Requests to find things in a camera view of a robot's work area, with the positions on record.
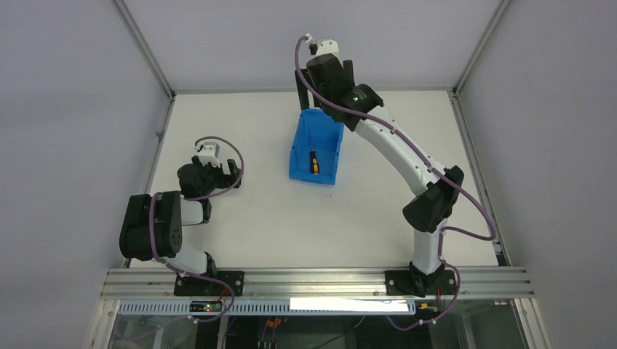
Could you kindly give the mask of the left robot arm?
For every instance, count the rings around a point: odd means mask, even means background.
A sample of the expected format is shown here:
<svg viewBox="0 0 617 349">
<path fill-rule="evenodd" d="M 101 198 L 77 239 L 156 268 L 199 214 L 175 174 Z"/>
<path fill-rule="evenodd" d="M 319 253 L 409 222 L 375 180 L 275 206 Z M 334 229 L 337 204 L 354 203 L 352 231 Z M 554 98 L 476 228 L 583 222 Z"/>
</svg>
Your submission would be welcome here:
<svg viewBox="0 0 617 349">
<path fill-rule="evenodd" d="M 130 196 L 119 236 L 123 257 L 154 260 L 181 275 L 217 278 L 212 255 L 184 241 L 183 228 L 207 224 L 211 195 L 241 185 L 242 170 L 233 159 L 227 165 L 225 172 L 220 164 L 193 156 L 177 171 L 179 190 Z"/>
</svg>

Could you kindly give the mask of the black yellow screwdriver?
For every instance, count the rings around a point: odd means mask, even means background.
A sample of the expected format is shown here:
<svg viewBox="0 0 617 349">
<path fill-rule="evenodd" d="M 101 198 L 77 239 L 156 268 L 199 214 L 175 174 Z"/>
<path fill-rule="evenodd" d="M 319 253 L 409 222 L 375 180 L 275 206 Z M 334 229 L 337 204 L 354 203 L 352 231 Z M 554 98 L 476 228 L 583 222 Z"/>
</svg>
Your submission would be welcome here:
<svg viewBox="0 0 617 349">
<path fill-rule="evenodd" d="M 311 132 L 307 132 L 308 145 L 309 145 L 309 158 L 311 161 L 311 173 L 314 175 L 318 175 L 320 173 L 319 162 L 317 159 L 317 152 L 312 142 Z"/>
</svg>

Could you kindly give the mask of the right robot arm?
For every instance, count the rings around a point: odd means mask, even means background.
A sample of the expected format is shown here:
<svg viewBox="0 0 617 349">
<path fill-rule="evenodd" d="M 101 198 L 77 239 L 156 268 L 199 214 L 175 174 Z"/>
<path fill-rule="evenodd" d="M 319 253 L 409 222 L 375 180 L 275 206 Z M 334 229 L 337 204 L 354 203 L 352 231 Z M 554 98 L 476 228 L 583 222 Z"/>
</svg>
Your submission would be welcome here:
<svg viewBox="0 0 617 349">
<path fill-rule="evenodd" d="M 444 227 L 458 200 L 460 167 L 431 162 L 408 135 L 397 128 L 383 99 L 368 85 L 356 85 L 344 63 L 334 54 L 310 59 L 300 70 L 319 100 L 319 107 L 334 121 L 368 141 L 403 177 L 414 197 L 403 210 L 413 228 L 414 252 L 410 275 L 399 285 L 407 294 L 424 296 L 445 270 L 439 260 L 439 229 Z"/>
</svg>

